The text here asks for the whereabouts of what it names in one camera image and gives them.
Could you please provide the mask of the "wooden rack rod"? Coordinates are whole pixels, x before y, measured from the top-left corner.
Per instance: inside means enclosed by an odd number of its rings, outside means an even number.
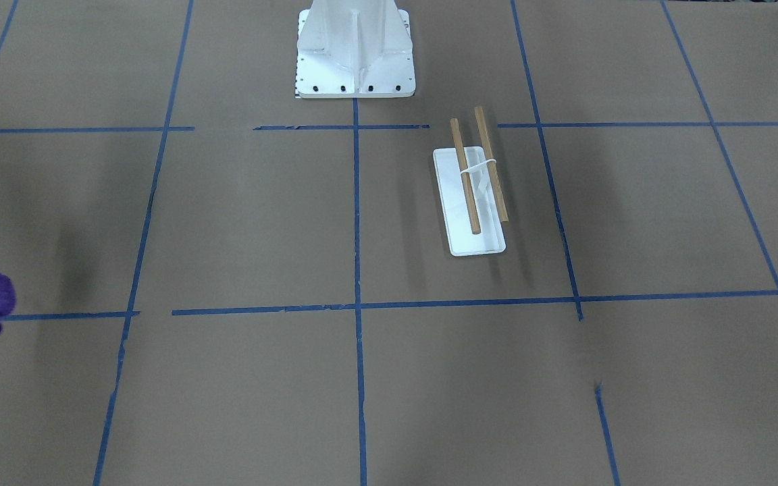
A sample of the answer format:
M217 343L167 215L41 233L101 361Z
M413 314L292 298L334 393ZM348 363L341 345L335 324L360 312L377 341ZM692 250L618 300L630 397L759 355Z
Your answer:
M493 190L497 215L499 216L501 223L507 223L509 222L509 210L507 210L507 204L506 204L502 184L500 181L499 171L496 165L493 144L489 133L487 117L484 111L484 107L482 107L481 105L476 105L476 107L473 108L473 114L475 115L475 120L477 123L479 141L481 141L482 148L484 148L484 154L486 157L486 165L488 170L488 177Z
M463 144L462 132L460 129L460 123L458 119L450 119L450 132L452 136L452 142L456 151L457 163L462 181L463 196L467 209L467 217L469 218L469 224L473 235L479 235L481 233L481 224L479 224L479 215L477 212L477 206L475 202L475 195L473 194L472 187L470 185L467 175L461 175L461 171L469 167L467 165L467 154L465 145Z

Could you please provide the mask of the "white rack base tray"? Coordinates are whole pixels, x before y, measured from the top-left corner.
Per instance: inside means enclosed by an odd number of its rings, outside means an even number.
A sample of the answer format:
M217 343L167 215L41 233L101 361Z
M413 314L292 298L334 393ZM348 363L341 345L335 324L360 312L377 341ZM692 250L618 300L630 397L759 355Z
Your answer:
M436 148L433 163L446 240L454 257L473 257L506 250L496 190L489 174L493 158L484 148L464 148L467 169L458 164L454 148Z

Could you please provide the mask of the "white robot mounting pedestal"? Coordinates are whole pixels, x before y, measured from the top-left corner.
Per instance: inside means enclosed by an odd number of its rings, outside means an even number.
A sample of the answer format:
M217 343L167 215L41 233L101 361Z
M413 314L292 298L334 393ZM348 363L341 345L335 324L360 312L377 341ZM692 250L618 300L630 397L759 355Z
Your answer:
M294 95L393 99L415 95L413 34L395 1L314 1L299 12Z

